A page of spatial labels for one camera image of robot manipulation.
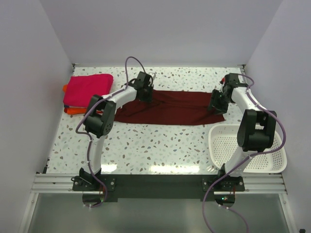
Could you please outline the dark red t-shirt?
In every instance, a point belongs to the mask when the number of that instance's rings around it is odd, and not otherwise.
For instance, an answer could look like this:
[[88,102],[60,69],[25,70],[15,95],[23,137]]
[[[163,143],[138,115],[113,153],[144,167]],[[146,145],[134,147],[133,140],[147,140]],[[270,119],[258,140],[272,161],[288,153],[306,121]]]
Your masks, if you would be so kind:
[[208,110],[211,93],[155,90],[152,102],[131,101],[119,108],[115,121],[131,124],[196,126],[225,121]]

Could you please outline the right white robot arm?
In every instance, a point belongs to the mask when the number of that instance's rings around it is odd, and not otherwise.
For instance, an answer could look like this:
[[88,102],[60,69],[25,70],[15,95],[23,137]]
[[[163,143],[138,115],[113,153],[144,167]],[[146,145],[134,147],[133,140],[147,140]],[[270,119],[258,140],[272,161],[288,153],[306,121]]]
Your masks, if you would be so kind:
[[220,90],[211,94],[209,111],[224,114],[230,103],[235,103],[243,113],[237,131],[238,147],[218,172],[216,184],[227,191],[234,184],[233,177],[240,177],[252,159],[271,148],[275,136],[276,112],[268,111],[253,97],[250,85],[240,82],[240,74],[225,75]]

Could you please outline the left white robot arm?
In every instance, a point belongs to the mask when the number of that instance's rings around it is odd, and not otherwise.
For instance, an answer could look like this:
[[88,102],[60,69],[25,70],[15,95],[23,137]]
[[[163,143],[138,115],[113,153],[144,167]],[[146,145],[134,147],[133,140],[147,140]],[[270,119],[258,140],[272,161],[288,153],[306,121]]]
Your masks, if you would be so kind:
[[117,110],[135,100],[150,103],[155,78],[155,74],[150,75],[141,71],[136,78],[128,80],[119,90],[91,97],[86,114],[76,128],[77,134],[89,137],[86,165],[79,171],[79,178],[89,190],[96,190],[100,185],[104,185],[100,179],[101,153],[105,137],[112,130]]

